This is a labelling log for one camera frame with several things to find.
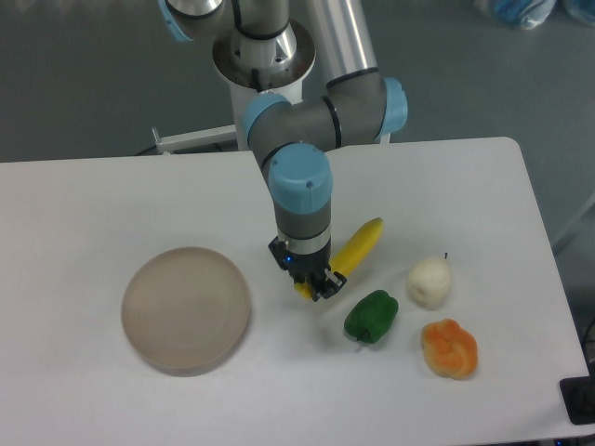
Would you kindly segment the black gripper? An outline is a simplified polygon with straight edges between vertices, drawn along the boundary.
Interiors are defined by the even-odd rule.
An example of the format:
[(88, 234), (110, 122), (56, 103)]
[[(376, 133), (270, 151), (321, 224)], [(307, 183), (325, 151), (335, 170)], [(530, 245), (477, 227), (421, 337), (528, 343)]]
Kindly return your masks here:
[(269, 250), (281, 270), (288, 272), (297, 291), (309, 291), (314, 302), (337, 294), (347, 283), (347, 278), (329, 266), (331, 243), (309, 254), (290, 251), (285, 242), (275, 237)]

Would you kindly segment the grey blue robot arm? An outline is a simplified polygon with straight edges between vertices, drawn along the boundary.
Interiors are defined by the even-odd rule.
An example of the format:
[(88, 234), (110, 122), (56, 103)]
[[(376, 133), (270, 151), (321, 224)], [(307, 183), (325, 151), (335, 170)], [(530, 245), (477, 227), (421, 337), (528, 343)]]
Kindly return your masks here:
[(212, 58), (231, 88), (240, 147), (270, 191), (277, 236), (270, 251), (313, 300), (335, 295), (349, 269), (331, 256), (332, 174), (326, 154), (379, 140), (407, 119), (401, 84), (380, 74), (358, 1), (310, 1), (310, 28), (286, 1), (163, 1), (180, 42), (214, 38)]

